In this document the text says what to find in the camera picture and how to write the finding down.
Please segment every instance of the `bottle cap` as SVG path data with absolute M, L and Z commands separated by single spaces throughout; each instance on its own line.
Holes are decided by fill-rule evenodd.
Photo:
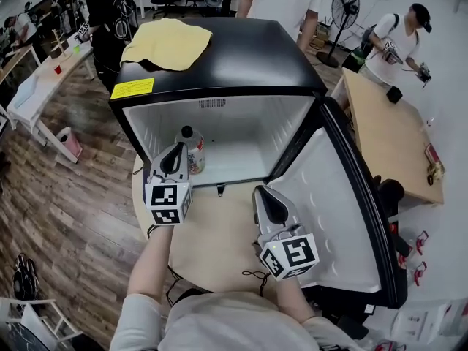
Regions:
M 182 136 L 185 138 L 190 138 L 193 136 L 193 129 L 190 126 L 182 127 Z

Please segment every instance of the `yellow cloth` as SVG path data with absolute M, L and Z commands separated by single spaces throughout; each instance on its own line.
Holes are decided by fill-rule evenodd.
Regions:
M 211 35 L 201 27 L 168 18 L 144 23 L 125 48 L 121 64 L 146 59 L 163 69 L 186 70 L 203 53 Z

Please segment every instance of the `round table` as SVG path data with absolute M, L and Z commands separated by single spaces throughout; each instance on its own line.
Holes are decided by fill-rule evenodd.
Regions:
M 143 166 L 137 155 L 133 170 Z M 174 227 L 169 265 L 187 281 L 215 293 L 259 292 L 261 279 L 243 276 L 243 271 L 268 272 L 255 256 L 257 240 L 252 193 L 261 182 L 226 187 L 222 197 L 215 186 L 196 188 L 186 221 Z M 153 220 L 143 201 L 143 171 L 132 178 L 135 213 L 146 236 Z M 270 276 L 264 295 L 274 295 L 275 280 Z

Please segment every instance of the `fridge door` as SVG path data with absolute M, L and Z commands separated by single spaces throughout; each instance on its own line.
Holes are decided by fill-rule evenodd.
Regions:
M 407 297 L 406 275 L 345 115 L 334 99 L 318 97 L 304 122 L 309 128 L 268 184 L 296 205 L 301 223 L 314 233 L 320 263 L 300 277 L 302 287 L 367 293 L 367 302 L 400 307 Z

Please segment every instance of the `mini fridge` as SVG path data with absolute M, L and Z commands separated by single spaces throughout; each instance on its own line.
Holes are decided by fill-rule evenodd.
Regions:
M 305 55 L 274 21 L 184 22 L 213 33 L 201 57 L 184 72 L 123 64 L 117 83 L 153 78 L 152 92 L 110 101 L 145 166 L 190 125 L 205 140 L 205 169 L 190 176 L 194 192 L 217 186 L 221 195 L 224 187 L 261 181 L 297 206 L 320 256 L 300 277 L 302 287 L 400 307 L 406 274 L 371 174 Z M 251 201 L 252 193 L 245 196 Z

